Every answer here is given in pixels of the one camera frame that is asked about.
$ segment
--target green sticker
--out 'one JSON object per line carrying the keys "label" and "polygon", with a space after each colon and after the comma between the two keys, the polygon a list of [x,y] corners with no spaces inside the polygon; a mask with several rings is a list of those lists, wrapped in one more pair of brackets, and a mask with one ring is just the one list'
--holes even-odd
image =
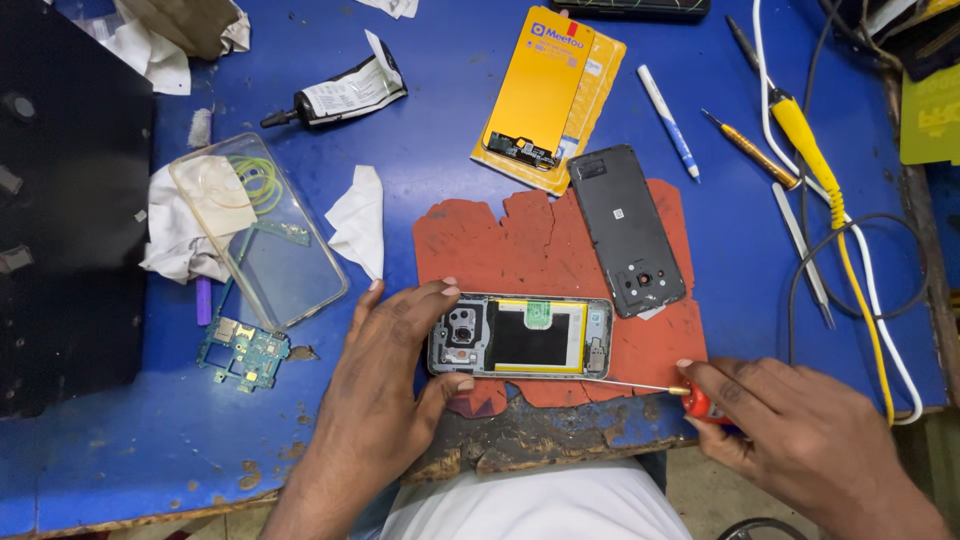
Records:
{"label": "green sticker", "polygon": [[550,328],[550,303],[527,302],[527,313],[523,322],[530,330],[545,330]]}

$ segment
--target glue tube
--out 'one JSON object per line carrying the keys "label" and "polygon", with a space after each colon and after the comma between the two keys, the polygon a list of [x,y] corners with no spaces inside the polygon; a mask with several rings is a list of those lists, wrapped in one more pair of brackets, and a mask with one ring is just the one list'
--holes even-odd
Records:
{"label": "glue tube", "polygon": [[261,128],[289,124],[298,119],[305,126],[317,126],[381,110],[407,95],[390,49],[367,32],[373,55],[352,69],[294,94],[294,107],[260,120]]}

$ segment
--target red screwdriver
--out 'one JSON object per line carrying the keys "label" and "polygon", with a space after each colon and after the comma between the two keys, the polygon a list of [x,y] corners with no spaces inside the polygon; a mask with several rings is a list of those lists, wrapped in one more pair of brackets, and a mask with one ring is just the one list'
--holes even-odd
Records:
{"label": "red screwdriver", "polygon": [[604,382],[606,384],[620,384],[623,386],[633,386],[636,388],[649,388],[651,390],[662,390],[669,392],[674,396],[681,396],[686,414],[710,424],[728,424],[733,425],[730,418],[724,415],[723,411],[715,405],[707,394],[704,394],[700,386],[690,379],[684,379],[682,386],[651,386],[649,384],[635,384],[632,382],[619,382],[617,380],[589,380],[591,382]]}

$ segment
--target man's right hand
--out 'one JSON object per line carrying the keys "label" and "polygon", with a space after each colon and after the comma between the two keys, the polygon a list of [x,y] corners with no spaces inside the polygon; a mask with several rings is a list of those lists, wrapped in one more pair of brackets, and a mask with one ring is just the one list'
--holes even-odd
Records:
{"label": "man's right hand", "polygon": [[818,371],[773,358],[681,360],[750,440],[687,418],[700,448],[844,540],[952,538],[897,459],[873,403]]}

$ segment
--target white pen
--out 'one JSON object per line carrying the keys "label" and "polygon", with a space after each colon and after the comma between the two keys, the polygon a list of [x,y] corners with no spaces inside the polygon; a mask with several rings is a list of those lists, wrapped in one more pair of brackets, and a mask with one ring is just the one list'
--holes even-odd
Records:
{"label": "white pen", "polygon": [[660,114],[660,120],[663,120],[663,125],[666,126],[666,131],[670,134],[670,138],[673,139],[673,145],[677,147],[677,153],[680,154],[680,159],[684,161],[686,171],[689,172],[690,176],[693,177],[693,180],[699,184],[700,169],[697,168],[697,162],[693,160],[693,155],[690,154],[690,149],[686,147],[684,136],[680,134],[680,129],[677,127],[677,122],[674,121],[673,114],[670,114],[670,109],[667,108],[666,102],[663,101],[663,96],[660,94],[660,89],[657,88],[657,83],[654,83],[654,78],[650,75],[650,70],[647,69],[646,64],[638,67],[636,69],[636,74],[640,76],[640,80],[647,88],[647,93],[650,94],[650,100],[654,102],[654,107]]}

